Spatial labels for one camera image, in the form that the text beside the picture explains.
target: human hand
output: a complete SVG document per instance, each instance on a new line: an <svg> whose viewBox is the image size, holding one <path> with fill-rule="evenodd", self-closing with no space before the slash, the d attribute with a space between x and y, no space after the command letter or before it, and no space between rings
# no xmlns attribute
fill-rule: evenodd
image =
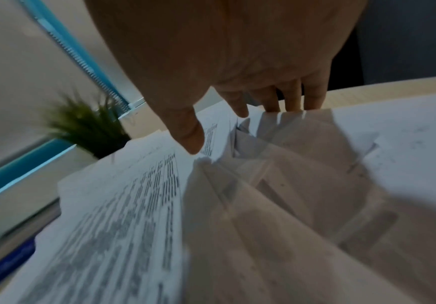
<svg viewBox="0 0 436 304"><path fill-rule="evenodd" d="M213 86L240 117L319 109L331 60L366 0L85 0L108 47L173 138L198 153L193 105Z"/></svg>

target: light wood surface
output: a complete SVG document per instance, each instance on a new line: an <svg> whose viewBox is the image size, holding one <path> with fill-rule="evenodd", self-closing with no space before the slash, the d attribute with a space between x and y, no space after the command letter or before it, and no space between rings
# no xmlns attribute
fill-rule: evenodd
<svg viewBox="0 0 436 304"><path fill-rule="evenodd" d="M364 103L433 94L436 94L436 77L329 91L323 108L353 106ZM284 109L284 102L280 102L280 107ZM133 129L133 132L131 132L133 138L139 137L141 133L150 133L150 129L165 129L160 120L156 121L156 125L143 127L140 124L140 121L142 121L143 117L149 117L150 115L155 114L152 113L147 105L145 105L142 111L137 111L132 115L133 117L126 119L126 122L124 123L126 130L129 131L130 129ZM0 291L7 285L9 280L10 278L0 284Z"/></svg>

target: stack of paper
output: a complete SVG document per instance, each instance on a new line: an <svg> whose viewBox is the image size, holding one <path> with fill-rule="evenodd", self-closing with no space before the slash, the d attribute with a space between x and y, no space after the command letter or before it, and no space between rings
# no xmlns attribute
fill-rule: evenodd
<svg viewBox="0 0 436 304"><path fill-rule="evenodd" d="M221 102L196 156L168 132L129 142L59 183L62 216L0 302L436 303L436 187L406 195L427 179L406 149L436 138L349 111L388 123Z"/></svg>

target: green plant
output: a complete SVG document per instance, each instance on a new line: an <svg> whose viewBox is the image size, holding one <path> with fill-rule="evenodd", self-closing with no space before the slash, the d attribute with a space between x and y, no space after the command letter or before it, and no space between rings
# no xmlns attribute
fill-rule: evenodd
<svg viewBox="0 0 436 304"><path fill-rule="evenodd" d="M123 148L131 138L119 121L118 105L107 96L93 110L78 94L63 95L64 102L48 111L45 120L50 135L77 144L97 158Z"/></svg>

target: desk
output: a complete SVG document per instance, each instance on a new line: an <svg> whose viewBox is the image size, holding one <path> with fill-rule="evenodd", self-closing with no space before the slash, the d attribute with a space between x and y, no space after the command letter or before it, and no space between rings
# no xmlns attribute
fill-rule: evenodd
<svg viewBox="0 0 436 304"><path fill-rule="evenodd" d="M432 94L436 94L436 78L401 81L330 91L327 94L323 107L335 108L341 106L352 106L376 101ZM282 102L280 106L282 107L282 109L284 109L284 102ZM141 121L141 118L145 116L148 116L149 118L150 115L155 116L155 114L152 113L149 107L146 105L146 108L143 111L138 111L135 114L135 117L132 121L133 123L130 125L130 127L137 127L137 125ZM152 127L162 128L163 125L158 119L156 125ZM139 131L149 132L149 130L147 129L143 130L141 128L136 128L136 132ZM12 276L7 278L0 285L0 291L5 288L11 278Z"/></svg>

